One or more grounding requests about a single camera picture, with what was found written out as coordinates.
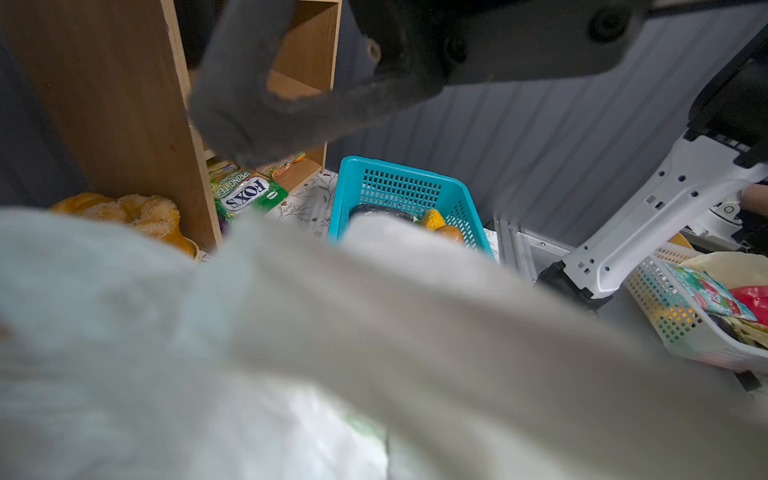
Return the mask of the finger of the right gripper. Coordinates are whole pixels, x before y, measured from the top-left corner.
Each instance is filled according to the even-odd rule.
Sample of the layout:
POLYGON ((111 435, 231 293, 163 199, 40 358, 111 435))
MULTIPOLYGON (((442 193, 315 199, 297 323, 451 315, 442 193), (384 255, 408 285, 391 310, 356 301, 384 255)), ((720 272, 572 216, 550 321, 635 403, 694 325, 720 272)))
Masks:
POLYGON ((372 77, 286 100, 268 88, 295 1, 232 1, 215 28, 188 100, 204 141, 248 167, 367 128, 439 94, 446 84, 430 1, 354 1, 362 33, 381 52, 372 77))

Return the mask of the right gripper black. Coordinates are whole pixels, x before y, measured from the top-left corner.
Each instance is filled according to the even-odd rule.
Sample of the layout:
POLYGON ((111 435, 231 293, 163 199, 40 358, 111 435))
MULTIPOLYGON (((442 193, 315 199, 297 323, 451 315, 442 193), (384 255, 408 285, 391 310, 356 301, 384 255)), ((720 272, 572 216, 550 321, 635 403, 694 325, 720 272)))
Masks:
POLYGON ((438 86, 583 77, 617 65, 647 1, 353 1, 375 79, 438 86))

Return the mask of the teal plastic fruit basket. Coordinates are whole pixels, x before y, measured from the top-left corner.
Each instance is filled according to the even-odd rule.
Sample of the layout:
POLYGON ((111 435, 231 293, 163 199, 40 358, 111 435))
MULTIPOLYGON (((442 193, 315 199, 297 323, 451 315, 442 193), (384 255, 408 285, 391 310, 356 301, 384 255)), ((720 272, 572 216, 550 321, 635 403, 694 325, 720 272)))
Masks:
POLYGON ((327 238, 338 241, 351 211, 359 205, 376 205, 421 218, 429 210, 458 228, 467 247, 493 252, 468 188, 460 181, 426 170, 382 160, 347 156, 340 164, 327 238))

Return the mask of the white plastic grocery bag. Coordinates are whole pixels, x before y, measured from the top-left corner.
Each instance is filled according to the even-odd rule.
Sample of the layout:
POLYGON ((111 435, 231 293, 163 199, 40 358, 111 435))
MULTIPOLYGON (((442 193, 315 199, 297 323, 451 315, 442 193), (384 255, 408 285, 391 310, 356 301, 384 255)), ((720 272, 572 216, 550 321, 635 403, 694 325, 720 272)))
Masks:
POLYGON ((386 217, 249 217, 206 263, 1 212, 5 479, 763 479, 746 401, 490 258, 386 217))

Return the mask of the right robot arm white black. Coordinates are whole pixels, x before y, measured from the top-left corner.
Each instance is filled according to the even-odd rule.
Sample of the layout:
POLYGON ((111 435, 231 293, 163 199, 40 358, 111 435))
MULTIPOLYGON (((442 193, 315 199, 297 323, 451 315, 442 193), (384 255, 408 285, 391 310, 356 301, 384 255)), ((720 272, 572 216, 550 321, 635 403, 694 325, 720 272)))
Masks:
MULTIPOLYGON (((624 57, 650 18, 703 1, 355 1, 373 76, 296 100, 268 90, 293 1, 232 1, 208 44, 188 113, 218 154, 249 166, 368 127, 454 84, 594 75, 624 57)), ((540 283, 596 309, 662 241, 767 174, 767 35, 697 96, 658 171, 540 283)))

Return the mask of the pink snack packet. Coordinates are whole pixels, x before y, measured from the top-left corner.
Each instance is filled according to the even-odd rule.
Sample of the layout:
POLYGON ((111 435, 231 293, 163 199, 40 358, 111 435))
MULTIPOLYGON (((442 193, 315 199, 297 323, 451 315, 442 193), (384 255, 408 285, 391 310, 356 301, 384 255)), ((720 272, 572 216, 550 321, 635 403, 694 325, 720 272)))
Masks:
POLYGON ((264 165, 257 168, 257 171, 272 180, 277 180, 280 176, 290 170, 295 164, 302 162, 305 159, 306 154, 299 152, 295 155, 286 157, 279 161, 273 162, 268 165, 264 165))

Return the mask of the green snack packet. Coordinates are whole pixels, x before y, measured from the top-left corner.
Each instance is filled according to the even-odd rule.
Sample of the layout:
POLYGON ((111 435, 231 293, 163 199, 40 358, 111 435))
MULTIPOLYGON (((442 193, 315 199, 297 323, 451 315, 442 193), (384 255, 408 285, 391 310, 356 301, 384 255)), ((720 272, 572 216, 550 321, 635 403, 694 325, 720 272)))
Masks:
POLYGON ((216 211, 225 219, 249 210, 266 214, 289 196, 277 182, 246 168, 217 173, 211 177, 211 189, 216 211))

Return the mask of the floral table mat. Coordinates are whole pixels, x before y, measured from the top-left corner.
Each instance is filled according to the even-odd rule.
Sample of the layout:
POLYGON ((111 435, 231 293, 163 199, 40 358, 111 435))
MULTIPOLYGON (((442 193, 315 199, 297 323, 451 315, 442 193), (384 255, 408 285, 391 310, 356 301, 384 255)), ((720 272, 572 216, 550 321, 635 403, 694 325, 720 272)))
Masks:
POLYGON ((338 174, 322 170, 291 193, 267 217, 315 238, 326 238, 331 223, 338 174))

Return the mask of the wooden shelf unit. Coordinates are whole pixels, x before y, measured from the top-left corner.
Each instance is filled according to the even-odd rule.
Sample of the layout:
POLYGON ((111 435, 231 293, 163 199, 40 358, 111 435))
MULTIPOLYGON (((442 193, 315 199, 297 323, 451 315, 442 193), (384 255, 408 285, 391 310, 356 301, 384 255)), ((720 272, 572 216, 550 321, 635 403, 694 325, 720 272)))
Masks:
POLYGON ((222 233, 187 115, 203 38, 221 1, 5 1, 1 37, 87 187, 161 195, 204 250, 222 233))

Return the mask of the bread rolls cluster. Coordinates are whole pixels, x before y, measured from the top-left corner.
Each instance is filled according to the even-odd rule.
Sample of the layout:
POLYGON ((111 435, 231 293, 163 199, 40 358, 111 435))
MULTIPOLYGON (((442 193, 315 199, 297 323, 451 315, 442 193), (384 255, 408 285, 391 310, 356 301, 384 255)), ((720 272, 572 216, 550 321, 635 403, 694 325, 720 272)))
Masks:
POLYGON ((122 224, 193 259, 199 254, 197 244, 181 232, 177 205, 159 195, 130 194, 111 198, 87 192, 64 199, 54 204, 51 210, 62 215, 122 224))

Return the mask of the brown kiwi toy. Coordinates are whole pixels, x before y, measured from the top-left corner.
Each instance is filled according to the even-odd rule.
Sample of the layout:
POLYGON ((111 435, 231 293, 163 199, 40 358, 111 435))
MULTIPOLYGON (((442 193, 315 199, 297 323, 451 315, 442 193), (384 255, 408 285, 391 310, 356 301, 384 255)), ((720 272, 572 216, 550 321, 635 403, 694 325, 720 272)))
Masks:
POLYGON ((443 238, 450 239, 459 243, 464 243, 464 235, 459 228, 452 225, 445 225, 434 230, 435 234, 443 238))

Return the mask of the white plastic mesh basket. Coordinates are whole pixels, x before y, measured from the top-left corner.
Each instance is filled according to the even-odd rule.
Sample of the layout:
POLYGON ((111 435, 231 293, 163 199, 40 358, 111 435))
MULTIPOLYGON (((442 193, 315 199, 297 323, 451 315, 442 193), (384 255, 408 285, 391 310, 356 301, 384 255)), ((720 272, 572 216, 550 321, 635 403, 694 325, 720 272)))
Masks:
POLYGON ((665 243, 634 269, 624 286, 671 353, 737 373, 765 374, 767 351, 728 335, 675 275, 675 267, 698 255, 665 243))

